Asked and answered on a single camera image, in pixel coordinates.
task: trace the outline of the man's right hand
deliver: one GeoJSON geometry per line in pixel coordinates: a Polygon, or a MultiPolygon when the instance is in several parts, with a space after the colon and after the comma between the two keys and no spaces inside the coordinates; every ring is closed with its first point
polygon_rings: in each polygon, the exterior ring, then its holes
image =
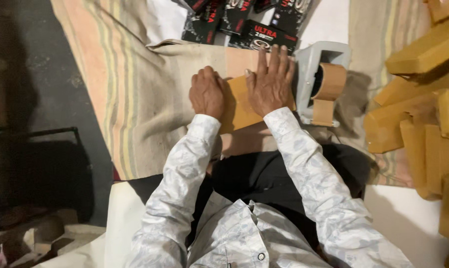
{"type": "Polygon", "coordinates": [[[257,73],[245,70],[249,103],[253,110],[264,117],[274,110],[287,106],[295,63],[287,57],[287,47],[274,45],[269,60],[266,50],[259,51],[257,73]]]}

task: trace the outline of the shirt button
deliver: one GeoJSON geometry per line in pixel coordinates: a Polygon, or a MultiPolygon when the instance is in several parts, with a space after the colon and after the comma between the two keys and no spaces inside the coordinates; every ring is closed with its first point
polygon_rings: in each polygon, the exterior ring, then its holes
{"type": "Polygon", "coordinates": [[[266,255],[264,255],[264,253],[259,253],[259,254],[257,255],[257,259],[258,259],[258,260],[263,260],[265,257],[266,257],[266,255]]]}

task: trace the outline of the man's left hand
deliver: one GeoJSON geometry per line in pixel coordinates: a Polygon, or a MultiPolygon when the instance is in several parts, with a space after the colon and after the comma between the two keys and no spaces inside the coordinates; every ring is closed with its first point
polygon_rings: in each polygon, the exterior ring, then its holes
{"type": "Polygon", "coordinates": [[[225,109],[224,80],[210,66],[192,76],[190,101],[196,114],[206,114],[220,120],[225,109]]]}

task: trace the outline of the person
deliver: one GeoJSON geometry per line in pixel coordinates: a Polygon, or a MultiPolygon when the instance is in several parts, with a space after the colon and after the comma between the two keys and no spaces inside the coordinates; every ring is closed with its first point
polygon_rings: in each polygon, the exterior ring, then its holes
{"type": "Polygon", "coordinates": [[[279,50],[273,46],[268,64],[261,49],[257,72],[245,70],[249,102],[263,117],[279,152],[254,155],[251,160],[237,156],[231,161],[236,168],[215,165],[211,184],[204,182],[225,108],[225,81],[209,66],[199,70],[189,94],[196,115],[188,133],[170,151],[163,179],[146,202],[126,266],[412,267],[397,247],[372,228],[362,199],[352,198],[322,146],[300,128],[285,106],[295,63],[285,46],[279,50]],[[242,172],[243,167],[250,168],[242,172]],[[206,202],[196,223],[195,205],[198,208],[198,200],[203,199],[200,192],[205,184],[214,191],[204,195],[206,202]],[[296,201],[305,216],[291,221],[285,214],[296,201]],[[305,217],[315,222],[322,255],[311,247],[305,230],[297,227],[305,217]],[[187,241],[190,232],[192,242],[187,241]]]}

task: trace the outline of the black product box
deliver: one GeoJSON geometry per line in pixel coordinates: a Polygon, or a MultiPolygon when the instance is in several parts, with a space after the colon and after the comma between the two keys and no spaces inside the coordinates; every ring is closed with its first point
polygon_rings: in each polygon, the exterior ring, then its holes
{"type": "Polygon", "coordinates": [[[179,2],[193,13],[202,11],[209,0],[179,0],[179,2]]]}
{"type": "Polygon", "coordinates": [[[297,35],[312,5],[312,0],[279,0],[270,25],[297,35]]]}
{"type": "Polygon", "coordinates": [[[220,30],[226,34],[241,34],[255,0],[226,0],[220,30]]]}
{"type": "Polygon", "coordinates": [[[254,11],[261,13],[268,9],[274,8],[279,0],[256,0],[254,11]]]}
{"type": "Polygon", "coordinates": [[[233,35],[229,40],[228,46],[259,50],[261,45],[264,45],[264,48],[268,52],[271,52],[274,44],[278,44],[279,46],[286,45],[287,55],[290,56],[294,52],[297,42],[298,39],[296,36],[291,36],[274,27],[248,20],[243,29],[243,34],[241,36],[233,35]]]}
{"type": "Polygon", "coordinates": [[[196,15],[189,12],[182,40],[212,45],[215,42],[216,28],[223,15],[224,6],[223,0],[211,0],[203,13],[196,15]]]}

